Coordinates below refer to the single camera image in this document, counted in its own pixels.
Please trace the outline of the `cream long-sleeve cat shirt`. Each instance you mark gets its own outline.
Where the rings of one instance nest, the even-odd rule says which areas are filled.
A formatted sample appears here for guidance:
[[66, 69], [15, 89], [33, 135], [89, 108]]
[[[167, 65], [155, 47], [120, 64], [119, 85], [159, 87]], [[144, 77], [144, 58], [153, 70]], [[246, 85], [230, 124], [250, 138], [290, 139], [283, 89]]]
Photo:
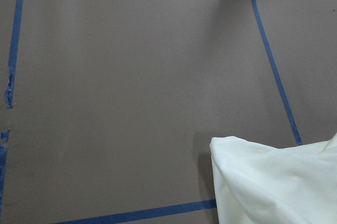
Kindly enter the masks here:
[[278, 149], [213, 138], [220, 223], [336, 223], [336, 138]]

